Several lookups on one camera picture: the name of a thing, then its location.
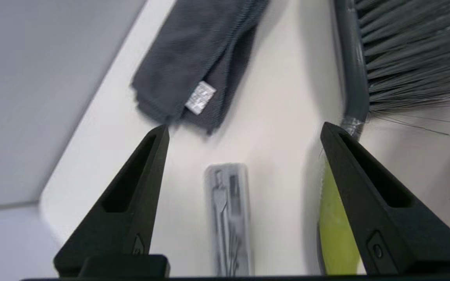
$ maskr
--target care label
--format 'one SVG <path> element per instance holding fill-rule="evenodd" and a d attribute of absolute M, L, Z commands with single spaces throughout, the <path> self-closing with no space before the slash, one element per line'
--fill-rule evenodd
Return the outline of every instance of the care label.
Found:
<path fill-rule="evenodd" d="M 215 88 L 211 87 L 208 83 L 201 81 L 197 87 L 195 87 L 195 90 L 187 103 L 185 103 L 185 106 L 195 115 L 199 115 L 215 92 Z"/>

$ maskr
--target white table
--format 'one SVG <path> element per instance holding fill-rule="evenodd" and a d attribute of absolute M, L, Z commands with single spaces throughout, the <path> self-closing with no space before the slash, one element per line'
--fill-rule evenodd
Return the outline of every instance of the white table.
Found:
<path fill-rule="evenodd" d="M 148 1 L 45 187 L 41 214 L 60 242 L 157 126 L 138 112 L 129 85 L 172 4 Z M 150 252 L 168 257 L 172 276 L 212 274 L 204 170 L 243 162 L 256 274 L 318 274 L 323 167 L 318 136 L 323 121 L 339 122 L 341 108 L 329 2 L 273 0 L 220 130 L 207 137 L 192 126 L 170 128 Z M 373 122 L 361 141 L 406 186 L 416 186 L 413 192 L 421 199 L 432 197 L 432 204 L 425 203 L 450 221 L 450 204 L 444 201 L 450 200 L 450 190 L 431 192 L 434 175 L 446 167 L 438 159 L 450 157 L 450 137 Z M 419 176 L 411 174 L 410 164 L 423 165 Z"/>

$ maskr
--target gray towel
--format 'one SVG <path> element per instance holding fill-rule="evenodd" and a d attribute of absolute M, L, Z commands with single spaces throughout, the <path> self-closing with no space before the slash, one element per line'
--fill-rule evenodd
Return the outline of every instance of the gray towel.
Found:
<path fill-rule="evenodd" d="M 248 65 L 268 0 L 178 0 L 132 80 L 139 109 L 160 123 L 184 119 L 213 132 Z M 199 82 L 216 89 L 200 114 L 185 107 Z"/>

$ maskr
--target broom bristles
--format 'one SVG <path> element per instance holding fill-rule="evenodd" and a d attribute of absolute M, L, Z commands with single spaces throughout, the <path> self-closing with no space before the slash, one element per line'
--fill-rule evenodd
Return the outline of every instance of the broom bristles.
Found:
<path fill-rule="evenodd" d="M 357 0 L 371 112 L 450 105 L 450 0 Z"/>

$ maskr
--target broom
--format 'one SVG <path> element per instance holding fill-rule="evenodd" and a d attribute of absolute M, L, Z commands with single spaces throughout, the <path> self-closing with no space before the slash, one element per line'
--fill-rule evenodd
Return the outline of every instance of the broom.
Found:
<path fill-rule="evenodd" d="M 334 0 L 346 98 L 341 127 L 368 115 L 450 105 L 450 0 Z M 326 165 L 319 216 L 327 274 L 356 274 L 359 251 Z"/>

